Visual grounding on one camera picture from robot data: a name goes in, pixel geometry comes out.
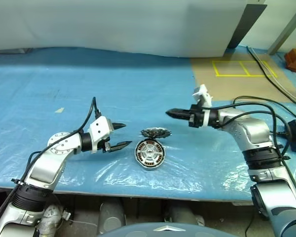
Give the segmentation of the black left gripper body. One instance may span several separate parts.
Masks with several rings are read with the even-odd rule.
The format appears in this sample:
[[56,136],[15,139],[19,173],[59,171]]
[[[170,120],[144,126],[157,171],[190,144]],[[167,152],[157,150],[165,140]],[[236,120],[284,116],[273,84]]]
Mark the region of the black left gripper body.
[[103,152],[110,153],[110,152],[112,152],[111,145],[110,145],[110,134],[114,131],[113,123],[111,120],[108,120],[108,128],[109,128],[109,131],[108,131],[107,135],[105,135],[103,137],[102,150],[103,150]]

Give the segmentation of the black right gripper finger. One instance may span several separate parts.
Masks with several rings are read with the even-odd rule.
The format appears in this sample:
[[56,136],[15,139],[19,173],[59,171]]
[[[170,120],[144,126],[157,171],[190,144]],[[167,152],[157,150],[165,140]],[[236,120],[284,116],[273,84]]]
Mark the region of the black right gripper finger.
[[167,113],[167,115],[173,119],[189,120],[190,114],[180,114],[180,113]]
[[190,111],[185,109],[172,108],[166,111],[167,115],[189,115]]

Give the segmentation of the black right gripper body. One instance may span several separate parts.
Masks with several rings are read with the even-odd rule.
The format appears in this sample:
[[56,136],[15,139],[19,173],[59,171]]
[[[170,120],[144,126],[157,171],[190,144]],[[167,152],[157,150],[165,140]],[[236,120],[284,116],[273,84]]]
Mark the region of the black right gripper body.
[[203,126],[205,112],[197,104],[192,104],[189,109],[188,125],[190,127],[199,128]]

